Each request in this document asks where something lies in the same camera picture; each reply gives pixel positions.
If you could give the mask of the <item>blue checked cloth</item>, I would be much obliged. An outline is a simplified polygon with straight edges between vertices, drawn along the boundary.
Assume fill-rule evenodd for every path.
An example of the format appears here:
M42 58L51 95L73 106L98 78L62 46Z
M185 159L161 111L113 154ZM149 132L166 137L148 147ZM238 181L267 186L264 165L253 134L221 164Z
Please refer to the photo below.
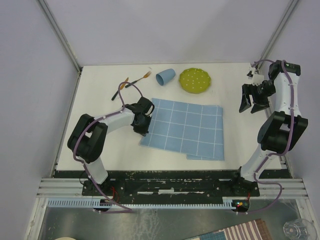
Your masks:
M153 98L143 147L185 154L188 160L224 161L223 108Z

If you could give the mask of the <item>orange knife green handle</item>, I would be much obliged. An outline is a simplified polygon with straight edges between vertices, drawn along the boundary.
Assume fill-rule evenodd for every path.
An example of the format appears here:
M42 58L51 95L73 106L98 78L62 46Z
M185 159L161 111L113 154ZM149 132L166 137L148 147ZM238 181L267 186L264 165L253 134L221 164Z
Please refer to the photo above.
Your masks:
M119 89L117 90L117 92L113 95L113 97L111 98L112 101L115 100L115 98L117 97L117 95L119 94L120 90L122 90L125 86L126 86L126 82L129 81L129 77L127 77L124 81L124 83L122 83L119 87Z

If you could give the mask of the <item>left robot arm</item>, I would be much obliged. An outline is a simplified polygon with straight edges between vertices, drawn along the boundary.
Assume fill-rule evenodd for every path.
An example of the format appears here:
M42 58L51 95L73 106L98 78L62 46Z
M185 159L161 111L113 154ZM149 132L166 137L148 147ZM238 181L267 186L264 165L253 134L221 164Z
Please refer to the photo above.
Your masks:
M143 137L149 132L155 105L147 98L140 97L137 103L125 104L119 110L96 117L80 116L68 141L75 161L80 162L89 178L94 181L93 189L99 195L106 195L111 189L107 180L101 154L107 134L122 127L132 126L133 131Z

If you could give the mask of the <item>green dotted plate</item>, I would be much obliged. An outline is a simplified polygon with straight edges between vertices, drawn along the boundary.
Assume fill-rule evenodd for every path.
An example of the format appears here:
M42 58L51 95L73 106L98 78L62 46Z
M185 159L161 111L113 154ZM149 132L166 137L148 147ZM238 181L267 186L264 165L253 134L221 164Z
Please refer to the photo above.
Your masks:
M212 79L210 75L201 68L188 68L179 75L181 88L191 94L205 92L210 86Z

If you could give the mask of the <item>blue cup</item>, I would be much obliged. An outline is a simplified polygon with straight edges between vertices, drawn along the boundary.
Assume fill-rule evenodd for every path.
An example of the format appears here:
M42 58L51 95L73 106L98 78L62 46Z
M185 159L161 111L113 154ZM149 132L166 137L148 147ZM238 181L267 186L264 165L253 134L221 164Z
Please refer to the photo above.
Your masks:
M155 75L156 81L160 86L164 86L174 79L176 76L176 72L174 69L169 68L163 70Z

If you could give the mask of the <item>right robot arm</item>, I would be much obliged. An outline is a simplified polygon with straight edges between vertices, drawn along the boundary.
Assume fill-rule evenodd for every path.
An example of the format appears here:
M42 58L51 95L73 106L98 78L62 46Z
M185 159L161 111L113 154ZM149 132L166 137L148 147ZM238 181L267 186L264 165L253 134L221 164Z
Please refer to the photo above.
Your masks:
M234 195L240 196L253 189L269 163L291 151L308 127L308 119L302 117L298 104L300 76L298 64L276 60L269 66L267 80L259 85L242 85L240 113L250 109L254 114L269 108L268 98L272 95L275 95L275 107L258 132L255 152L229 183Z

